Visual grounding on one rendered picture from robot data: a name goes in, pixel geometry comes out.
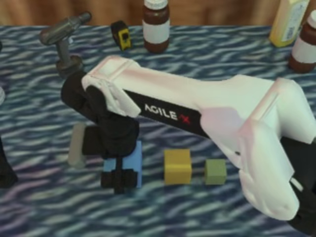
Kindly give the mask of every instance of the gray massage gun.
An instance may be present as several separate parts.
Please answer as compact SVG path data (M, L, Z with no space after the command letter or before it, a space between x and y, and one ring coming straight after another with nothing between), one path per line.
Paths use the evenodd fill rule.
M79 56L69 54L69 41L75 30L89 22L91 18L91 13L84 12L79 16L68 17L40 32L39 40L42 44L56 45L59 56L56 68L62 78L67 78L70 74L83 68L82 59Z

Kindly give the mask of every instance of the red x logo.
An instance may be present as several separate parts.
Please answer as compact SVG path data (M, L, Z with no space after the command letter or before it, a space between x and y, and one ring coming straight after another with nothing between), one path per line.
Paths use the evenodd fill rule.
M184 115L180 115L179 119L182 120L182 122L186 123L186 124L190 124L190 118L189 116L184 116Z

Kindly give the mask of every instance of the table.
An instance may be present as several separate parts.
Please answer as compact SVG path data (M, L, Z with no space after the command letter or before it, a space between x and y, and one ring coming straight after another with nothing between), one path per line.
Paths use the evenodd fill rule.
M86 119L60 100L54 46L39 42L42 27L0 27L0 134L20 181L0 190L3 237L303 237L285 222L266 217L243 197L237 169L227 160L223 186L203 185L206 158L225 158L216 146L176 128L138 118L143 141L143 187L124 196L100 187L102 160L83 170L66 159L72 127ZM71 52L90 70L117 54L143 67L200 80L236 74L294 79L315 111L316 73L296 75L287 68L291 47L274 48L269 27L171 28L169 49L151 55L142 46L142 28L131 27L133 48L120 52L109 27L81 27ZM190 185L165 186L163 150L190 148Z

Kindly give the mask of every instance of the bottle cap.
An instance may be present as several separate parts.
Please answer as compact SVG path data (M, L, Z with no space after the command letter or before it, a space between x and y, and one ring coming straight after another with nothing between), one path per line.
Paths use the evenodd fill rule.
M307 19L307 23L316 29L316 10L312 11Z
M145 0L144 5L151 10L160 10L168 5L168 0Z

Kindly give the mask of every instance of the white bottle label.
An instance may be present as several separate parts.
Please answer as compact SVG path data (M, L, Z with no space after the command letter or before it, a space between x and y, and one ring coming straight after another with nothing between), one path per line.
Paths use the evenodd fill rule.
M170 20L162 25L150 25L143 21L144 39L153 44L159 44L167 41L170 32Z
M298 37L292 49L292 56L300 63L316 63L316 46Z
M288 23L282 37L283 42L289 41L293 39L293 37L295 37L295 34L297 33L298 28L301 25L301 21L303 19L308 3L309 3L309 0L306 0L306 1L298 2L292 7L291 13L289 15Z

